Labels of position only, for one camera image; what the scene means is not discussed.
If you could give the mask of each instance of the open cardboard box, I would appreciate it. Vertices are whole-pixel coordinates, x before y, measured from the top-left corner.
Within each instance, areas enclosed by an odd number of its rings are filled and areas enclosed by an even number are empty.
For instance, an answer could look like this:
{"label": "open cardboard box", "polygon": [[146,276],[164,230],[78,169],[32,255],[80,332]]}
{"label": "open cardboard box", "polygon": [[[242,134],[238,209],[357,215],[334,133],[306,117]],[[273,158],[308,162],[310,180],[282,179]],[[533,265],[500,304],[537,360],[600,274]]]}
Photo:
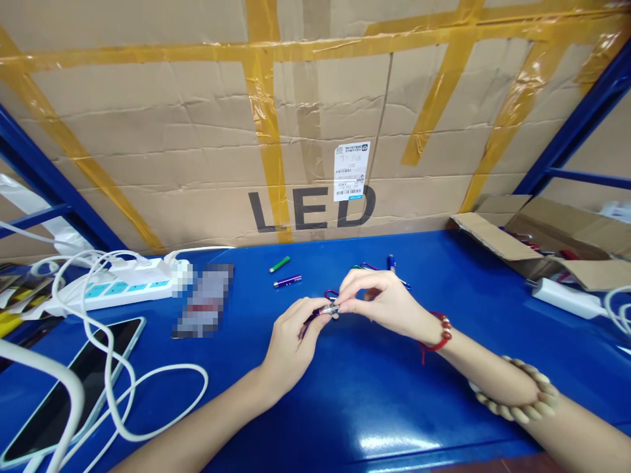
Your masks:
{"label": "open cardboard box", "polygon": [[[527,279],[554,279],[570,272],[587,291],[631,285],[631,263],[624,261],[631,259],[631,225],[542,197],[523,206],[529,198],[489,196],[475,213],[452,219]],[[544,257],[507,232],[531,235],[542,250],[570,250],[580,260]]]}

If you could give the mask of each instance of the carabiner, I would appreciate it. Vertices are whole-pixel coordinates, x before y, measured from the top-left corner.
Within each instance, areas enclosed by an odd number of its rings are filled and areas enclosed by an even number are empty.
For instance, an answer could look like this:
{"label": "carabiner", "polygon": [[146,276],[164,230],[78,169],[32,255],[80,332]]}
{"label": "carabiner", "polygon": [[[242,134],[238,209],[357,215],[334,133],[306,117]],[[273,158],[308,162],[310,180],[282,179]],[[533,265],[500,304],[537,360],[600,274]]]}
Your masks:
{"label": "carabiner", "polygon": [[[333,294],[335,294],[335,297],[334,297],[334,298],[331,298],[331,297],[327,296],[327,294],[328,294],[328,293],[330,293],[330,292],[331,292],[331,293],[333,293]],[[328,300],[330,300],[331,302],[333,302],[334,300],[336,300],[336,299],[337,299],[337,296],[339,296],[339,295],[340,295],[340,293],[339,293],[339,292],[337,292],[337,291],[334,291],[333,289],[327,289],[327,290],[324,292],[324,296],[325,296]]]}
{"label": "carabiner", "polygon": [[366,262],[364,262],[364,263],[360,264],[360,267],[361,267],[362,269],[372,269],[373,271],[378,271],[378,269],[377,269],[376,267],[374,267],[374,266],[372,266],[371,264],[368,264],[368,263],[366,263]]}

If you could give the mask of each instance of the blue metal shelf frame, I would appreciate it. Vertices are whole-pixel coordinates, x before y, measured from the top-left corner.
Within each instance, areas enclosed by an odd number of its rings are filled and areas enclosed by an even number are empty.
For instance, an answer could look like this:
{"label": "blue metal shelf frame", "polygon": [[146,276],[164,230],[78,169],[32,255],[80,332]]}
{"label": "blue metal shelf frame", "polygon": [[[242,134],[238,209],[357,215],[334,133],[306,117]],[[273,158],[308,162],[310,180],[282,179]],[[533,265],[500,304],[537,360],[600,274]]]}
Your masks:
{"label": "blue metal shelf frame", "polygon": [[553,177],[631,189],[631,179],[562,169],[631,89],[631,39],[576,107],[514,194],[539,194]]}
{"label": "blue metal shelf frame", "polygon": [[[1,105],[0,156],[51,205],[48,209],[9,222],[11,225],[26,230],[47,220],[63,217],[94,248],[103,251],[127,249]],[[10,230],[0,229],[0,238],[11,234]]]}

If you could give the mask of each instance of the finger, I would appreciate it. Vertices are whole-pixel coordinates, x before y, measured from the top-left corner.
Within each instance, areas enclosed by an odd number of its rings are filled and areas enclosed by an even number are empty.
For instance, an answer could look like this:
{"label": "finger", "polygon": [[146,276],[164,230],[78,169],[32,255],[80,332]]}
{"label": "finger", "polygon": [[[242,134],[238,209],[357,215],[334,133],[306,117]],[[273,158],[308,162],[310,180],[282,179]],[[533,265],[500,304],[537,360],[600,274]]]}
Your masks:
{"label": "finger", "polygon": [[324,326],[331,321],[331,316],[329,314],[318,315],[307,328],[304,337],[302,338],[302,343],[300,347],[298,347],[298,351],[303,352],[305,355],[309,357],[313,357],[316,352],[316,342],[317,337],[320,335],[320,332],[324,328]]}
{"label": "finger", "polygon": [[359,299],[349,299],[340,304],[339,313],[357,313],[370,320],[378,322],[379,313],[375,310],[375,302],[368,302]]}
{"label": "finger", "polygon": [[278,319],[276,319],[276,321],[278,323],[282,322],[282,321],[286,321],[287,319],[289,319],[292,315],[294,315],[296,313],[296,310],[298,309],[298,307],[301,304],[304,304],[305,299],[308,298],[302,298],[302,299],[298,299],[297,301],[295,301],[292,305],[290,305],[287,310],[284,312],[284,314],[282,314]]}
{"label": "finger", "polygon": [[370,274],[362,275],[352,280],[348,286],[344,289],[340,288],[340,295],[335,300],[337,305],[344,303],[345,301],[355,297],[361,289],[376,288],[384,291],[388,288],[390,282],[389,276],[386,273],[392,274],[390,271],[371,271]]}
{"label": "finger", "polygon": [[339,292],[342,292],[344,289],[348,287],[348,285],[356,280],[358,277],[366,276],[370,271],[370,269],[351,269],[346,277],[342,280],[342,284],[340,284]]}
{"label": "finger", "polygon": [[298,330],[302,327],[314,310],[324,307],[325,305],[329,305],[330,303],[331,301],[325,298],[307,298],[307,300],[305,300],[304,303],[296,309],[294,315],[290,317],[288,321],[290,321],[290,323],[296,328],[296,333],[298,333]]}

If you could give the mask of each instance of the hand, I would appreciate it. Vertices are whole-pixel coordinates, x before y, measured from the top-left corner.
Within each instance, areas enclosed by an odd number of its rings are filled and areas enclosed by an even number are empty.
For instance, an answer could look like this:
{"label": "hand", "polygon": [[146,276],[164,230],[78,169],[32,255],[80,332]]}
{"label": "hand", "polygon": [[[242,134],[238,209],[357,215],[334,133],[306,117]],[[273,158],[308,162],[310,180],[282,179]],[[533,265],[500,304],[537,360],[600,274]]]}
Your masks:
{"label": "hand", "polygon": [[317,336],[331,316],[318,315],[306,330],[304,323],[314,310],[328,304],[330,301],[325,298],[298,299],[274,322],[268,354],[259,368],[261,382],[272,402],[278,402],[307,371],[314,358]]}
{"label": "hand", "polygon": [[[364,298],[358,291],[368,289]],[[392,271],[351,269],[335,300],[339,313],[354,312],[385,328],[428,345],[440,342],[440,321],[423,309]]]}

